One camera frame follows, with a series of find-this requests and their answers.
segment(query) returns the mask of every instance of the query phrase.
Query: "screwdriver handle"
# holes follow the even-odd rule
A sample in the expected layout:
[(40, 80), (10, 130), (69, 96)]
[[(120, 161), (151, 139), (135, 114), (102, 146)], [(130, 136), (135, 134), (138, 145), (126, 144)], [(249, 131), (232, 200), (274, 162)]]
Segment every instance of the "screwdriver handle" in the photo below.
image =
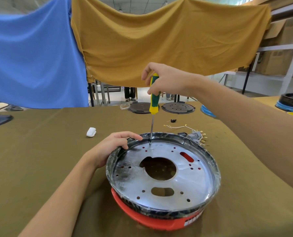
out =
[[(151, 78), (150, 87), (158, 78), (159, 78), (158, 74), (154, 73)], [(151, 105), (150, 105), (149, 111), (151, 112), (152, 115), (155, 115), (158, 112), (158, 102), (160, 101), (160, 95), (161, 93), (159, 93), (157, 96), (154, 94), (151, 94)]]

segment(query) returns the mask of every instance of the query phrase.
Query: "blue curtain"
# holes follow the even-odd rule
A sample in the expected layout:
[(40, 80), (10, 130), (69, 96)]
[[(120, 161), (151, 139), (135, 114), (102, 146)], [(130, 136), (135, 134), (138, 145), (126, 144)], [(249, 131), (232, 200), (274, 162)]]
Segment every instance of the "blue curtain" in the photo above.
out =
[(0, 15), (0, 102), (88, 106), (85, 63), (70, 17), (71, 0), (51, 0), (28, 15)]

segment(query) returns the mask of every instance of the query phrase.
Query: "forearm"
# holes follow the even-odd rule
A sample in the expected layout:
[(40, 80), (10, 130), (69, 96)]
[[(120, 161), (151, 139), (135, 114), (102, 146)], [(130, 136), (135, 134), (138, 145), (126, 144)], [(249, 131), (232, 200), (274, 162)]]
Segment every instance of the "forearm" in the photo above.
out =
[(19, 237), (70, 237), (95, 166), (82, 157)]
[(226, 124), (263, 164), (293, 187), (293, 116), (203, 76), (196, 75), (195, 82), (192, 95)]

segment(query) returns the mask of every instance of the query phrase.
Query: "hand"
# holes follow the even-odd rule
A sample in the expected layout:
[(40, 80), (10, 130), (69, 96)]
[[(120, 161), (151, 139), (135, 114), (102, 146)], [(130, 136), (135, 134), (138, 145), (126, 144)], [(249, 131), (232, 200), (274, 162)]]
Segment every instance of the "hand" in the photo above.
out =
[(140, 141), (143, 139), (142, 136), (130, 131), (112, 133), (92, 149), (87, 151), (83, 157), (90, 159), (96, 168), (101, 168), (106, 164), (110, 153), (118, 146), (121, 146), (125, 150), (128, 149), (127, 139), (129, 137)]
[(152, 75), (157, 73), (159, 78), (152, 84), (148, 94), (158, 95), (159, 92), (192, 96), (191, 89), (198, 78), (203, 76), (181, 71), (165, 64), (150, 62), (142, 72), (141, 79), (149, 86)]

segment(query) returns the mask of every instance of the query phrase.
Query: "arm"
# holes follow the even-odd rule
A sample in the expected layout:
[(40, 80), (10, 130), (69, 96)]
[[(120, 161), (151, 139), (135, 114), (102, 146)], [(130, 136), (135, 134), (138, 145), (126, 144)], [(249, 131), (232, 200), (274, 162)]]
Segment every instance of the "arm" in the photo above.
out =
[(71, 236), (94, 172), (106, 164), (107, 157), (118, 146), (128, 149), (128, 137), (142, 140), (141, 136), (129, 131), (113, 133), (86, 152), (19, 237)]
[(159, 91), (194, 96), (226, 124), (254, 155), (293, 187), (293, 116), (241, 95), (208, 78), (164, 64), (149, 63), (142, 73), (160, 78), (148, 93)]

